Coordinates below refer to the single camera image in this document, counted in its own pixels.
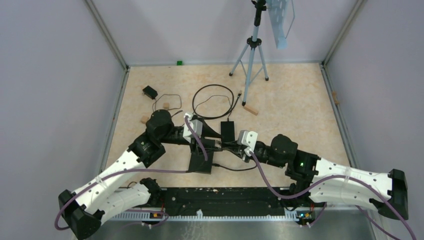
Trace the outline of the black network switch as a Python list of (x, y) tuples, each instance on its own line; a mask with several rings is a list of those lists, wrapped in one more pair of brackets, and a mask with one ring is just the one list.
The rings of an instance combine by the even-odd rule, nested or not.
[(221, 121), (220, 134), (222, 143), (231, 143), (235, 141), (235, 122), (234, 121)]
[(212, 172), (213, 158), (213, 153), (207, 154), (207, 160), (205, 160), (205, 156), (203, 154), (198, 155), (192, 153), (190, 155), (188, 172), (210, 175)]

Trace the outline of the black power adapter with cord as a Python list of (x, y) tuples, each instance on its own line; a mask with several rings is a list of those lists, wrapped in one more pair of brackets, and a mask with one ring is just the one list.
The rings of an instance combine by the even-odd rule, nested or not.
[[(200, 115), (199, 113), (197, 113), (197, 112), (196, 112), (197, 107), (198, 107), (199, 105), (201, 105), (201, 104), (203, 104), (203, 103), (206, 103), (206, 102), (207, 102), (210, 98), (212, 98), (212, 96), (211, 96), (211, 97), (210, 97), (210, 98), (208, 98), (207, 100), (205, 100), (205, 101), (203, 101), (203, 102), (199, 103), (197, 106), (194, 106), (194, 101), (195, 101), (195, 98), (196, 98), (197, 94), (198, 94), (201, 90), (203, 90), (203, 89), (205, 89), (205, 88), (208, 88), (208, 87), (220, 87), (220, 88), (224, 88), (224, 89), (226, 89), (226, 90), (228, 90), (228, 91), (230, 92), (230, 94), (231, 94), (231, 100), (230, 100), (230, 98), (229, 98), (228, 96), (226, 96), (226, 95), (225, 95), (225, 97), (227, 97), (227, 100), (228, 100), (228, 102), (229, 102), (229, 108), (228, 108), (228, 110), (227, 110), (225, 113), (223, 113), (222, 115), (218, 115), (218, 116), (203, 116), (203, 115)], [(154, 102), (153, 102), (153, 104), (152, 104), (152, 111), (153, 111), (153, 112), (157, 110), (157, 109), (156, 109), (157, 102), (158, 102), (158, 101), (159, 101), (159, 99), (160, 99), (160, 98), (162, 98), (163, 96), (178, 96), (178, 97), (179, 97), (179, 99), (180, 99), (180, 107), (172, 108), (171, 110), (180, 110), (180, 109), (182, 108), (182, 99), (181, 99), (181, 96), (180, 96), (180, 95), (178, 95), (178, 94), (167, 94), (167, 93), (164, 93), (163, 95), (161, 95), (160, 97), (158, 97), (158, 92), (157, 92), (154, 88), (152, 88), (151, 86), (149, 86), (149, 85), (142, 89), (142, 94), (143, 94), (143, 95), (145, 95), (145, 96), (147, 96), (147, 97), (149, 97), (151, 100), (154, 100)], [(193, 96), (193, 98), (192, 98), (192, 102), (191, 102), (191, 103), (192, 103), (192, 113), (193, 113), (193, 114), (195, 114), (195, 115), (197, 115), (197, 116), (199, 116), (200, 118), (202, 118), (202, 119), (204, 119), (204, 120), (216, 120), (216, 119), (223, 118), (223, 117), (225, 117), (225, 116), (227, 116), (227, 120), (229, 120), (230, 115), (232, 114), (232, 112), (233, 112), (233, 110), (234, 110), (235, 106), (237, 105), (238, 100), (239, 100), (239, 99), (240, 99), (240, 97), (241, 97), (241, 94), (242, 94), (242, 91), (239, 91), (239, 92), (237, 93), (237, 97), (235, 97), (234, 92), (233, 92), (230, 88), (228, 88), (227, 86), (221, 85), (221, 84), (207, 84), (207, 85), (204, 85), (204, 86), (202, 86), (199, 90), (197, 90), (197, 91), (195, 92), (195, 94), (194, 94), (194, 96)]]

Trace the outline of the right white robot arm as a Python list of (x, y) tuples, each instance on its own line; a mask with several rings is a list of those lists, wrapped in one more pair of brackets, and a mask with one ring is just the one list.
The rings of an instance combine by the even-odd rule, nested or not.
[(288, 198), (299, 206), (312, 203), (355, 205), (394, 220), (408, 220), (408, 190), (403, 171), (372, 172), (331, 162), (298, 149), (289, 137), (278, 134), (270, 145), (257, 140), (253, 131), (242, 131), (238, 140), (222, 141), (220, 147), (243, 161), (286, 168), (295, 181)]

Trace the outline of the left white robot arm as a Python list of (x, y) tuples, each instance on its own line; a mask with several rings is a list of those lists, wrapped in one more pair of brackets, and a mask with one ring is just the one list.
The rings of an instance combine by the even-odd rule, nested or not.
[(188, 145), (192, 152), (200, 148), (206, 164), (208, 155), (203, 140), (221, 138), (203, 118), (190, 113), (184, 114), (183, 126), (176, 126), (167, 110), (156, 110), (145, 126), (145, 132), (112, 165), (85, 185), (59, 194), (60, 210), (54, 222), (57, 230), (70, 229), (77, 239), (85, 240), (111, 217), (129, 208), (156, 206), (161, 194), (153, 183), (137, 183), (122, 192), (116, 190), (138, 172), (156, 172), (150, 166), (165, 154), (163, 143)]

